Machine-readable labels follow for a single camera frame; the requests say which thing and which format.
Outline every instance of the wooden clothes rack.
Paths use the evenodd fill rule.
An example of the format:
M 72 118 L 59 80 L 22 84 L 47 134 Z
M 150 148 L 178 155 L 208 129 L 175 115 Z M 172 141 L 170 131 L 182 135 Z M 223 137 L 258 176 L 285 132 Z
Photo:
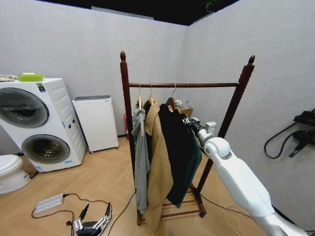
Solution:
M 122 51 L 120 54 L 121 63 L 120 69 L 122 74 L 122 82 L 123 82 L 123 91 L 124 91 L 124 100 L 125 100 L 125 108 L 126 108 L 126 118 L 128 125 L 128 134 L 129 134 L 129 145 L 130 145 L 130 153 L 131 153 L 131 162 L 132 162 L 132 171 L 134 176 L 134 162 L 135 162 L 135 146 L 134 146 L 134 138 L 131 134 L 132 131 L 132 115 L 131 115 L 131 102 L 130 102 L 130 88 L 131 87 L 139 87 L 141 85 L 142 88 L 173 88 L 173 83 L 165 83 L 165 84 L 154 84 L 154 83 L 130 83 L 128 78 L 128 68 L 126 63 L 126 55 Z M 253 62 L 255 60 L 255 56 L 251 56 L 248 64 L 244 66 L 242 74 L 237 83 L 176 83 L 177 88 L 222 88 L 222 87 L 235 87 L 234 94 L 231 98 L 230 104 L 225 113 L 221 128 L 218 133 L 218 137 L 224 138 L 227 130 L 231 124 L 235 111 L 238 107 L 238 104 L 241 101 L 242 95 L 245 91 L 246 85 L 251 77 L 252 71 L 254 69 Z M 199 184 L 197 187 L 194 187 L 193 184 L 190 186 L 190 190 L 187 193 L 192 193 L 194 196 L 194 200 L 183 201 L 185 203 L 196 202 L 198 206 L 198 210 L 184 211 L 174 214 L 165 214 L 162 215 L 161 218 L 177 216 L 177 215 L 185 215 L 191 213 L 199 213 L 201 217 L 203 217 L 207 212 L 205 207 L 203 206 L 200 192 L 203 188 L 203 185 L 207 179 L 207 176 L 211 170 L 213 162 L 211 159 L 208 159 L 205 169 L 200 178 Z M 170 206 L 172 203 L 163 204 L 163 206 Z M 145 219 L 142 218 L 142 215 L 137 212 L 137 223 L 141 224 Z

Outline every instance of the toilet seat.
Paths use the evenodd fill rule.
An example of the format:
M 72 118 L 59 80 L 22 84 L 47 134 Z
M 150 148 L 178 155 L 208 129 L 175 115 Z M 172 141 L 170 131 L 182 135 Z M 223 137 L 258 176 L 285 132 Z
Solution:
M 17 155 L 0 156 L 0 176 L 18 169 L 22 164 L 22 159 Z

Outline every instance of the metal hanger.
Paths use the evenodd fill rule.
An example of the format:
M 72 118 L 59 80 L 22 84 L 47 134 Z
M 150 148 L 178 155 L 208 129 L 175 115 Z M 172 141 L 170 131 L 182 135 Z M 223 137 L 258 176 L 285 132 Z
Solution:
M 140 109 L 142 109 L 140 86 L 141 86 L 141 83 L 139 83 L 139 97 L 138 97 L 138 104 L 139 104 L 139 108 L 140 108 Z
M 149 101 L 151 106 L 153 105 L 154 101 L 153 101 L 153 97 L 152 97 L 152 83 L 151 83 L 151 87 L 150 87 L 150 96 L 149 96 Z
M 188 100 L 188 101 L 186 102 L 186 104 L 187 104 L 188 102 L 190 103 L 190 106 L 189 106 L 189 108 L 188 108 L 187 111 L 186 111 L 186 115 L 187 115 L 187 112 L 191 109 L 191 101 Z
M 175 83 L 173 83 L 173 84 L 174 84 L 174 86 L 175 86 L 175 89 L 174 89 L 174 91 L 172 92 L 171 97 L 169 97 L 169 98 L 167 99 L 165 105 L 166 105 L 166 106 L 170 105 L 170 106 L 172 107 L 173 111 L 174 111 L 174 110 L 176 109 L 176 105 L 175 105 L 175 100 L 173 99 L 173 93 L 176 91 L 176 84 L 175 84 Z

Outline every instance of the toilet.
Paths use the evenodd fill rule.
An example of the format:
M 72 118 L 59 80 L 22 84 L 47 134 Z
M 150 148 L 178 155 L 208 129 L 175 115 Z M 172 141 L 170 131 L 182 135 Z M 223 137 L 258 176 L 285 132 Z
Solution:
M 22 159 L 17 155 L 0 155 L 0 194 L 22 188 L 30 176 L 22 170 Z

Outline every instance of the herringbone floor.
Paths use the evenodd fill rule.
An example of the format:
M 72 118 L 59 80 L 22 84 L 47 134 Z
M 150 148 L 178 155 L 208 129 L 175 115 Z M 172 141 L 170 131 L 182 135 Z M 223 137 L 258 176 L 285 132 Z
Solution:
M 119 138 L 119 149 L 98 151 L 90 155 L 88 152 L 81 166 L 40 173 L 24 188 L 13 193 L 0 196 L 0 235 L 2 236 L 69 236 L 70 226 L 65 223 L 71 220 L 71 213 L 62 212 L 56 215 L 32 219 L 31 212 L 38 201 L 59 193 L 77 193 L 82 198 L 90 200 L 102 199 L 113 205 L 112 224 L 118 214 L 126 206 L 134 192 L 129 145 L 126 138 Z M 197 185 L 206 163 L 203 156 L 202 163 L 194 178 Z M 32 167 L 24 161 L 25 168 L 30 172 Z M 236 203 L 221 182 L 213 167 L 202 194 L 209 200 L 222 206 Z M 189 194 L 186 200 L 192 199 Z M 64 199 L 63 205 L 42 214 L 56 210 L 70 209 L 78 217 L 86 202 L 70 195 Z M 164 218 L 160 222 L 157 235 L 165 236 L 232 236 L 235 232 L 225 222 L 222 209 L 204 200 L 207 214 L 201 218 L 198 214 L 189 214 Z M 90 204 L 85 221 L 98 220 L 105 212 L 106 206 L 101 203 Z M 173 213 L 197 209 L 195 203 L 183 204 L 181 209 L 170 206 L 163 213 Z M 238 214 L 225 211 L 230 224 L 239 232 L 237 226 Z M 264 236 L 265 234 L 253 220 L 240 216 L 240 225 L 246 236 Z M 146 224 L 137 226 L 135 198 L 131 200 L 126 211 L 115 223 L 110 236 L 148 236 L 153 235 Z

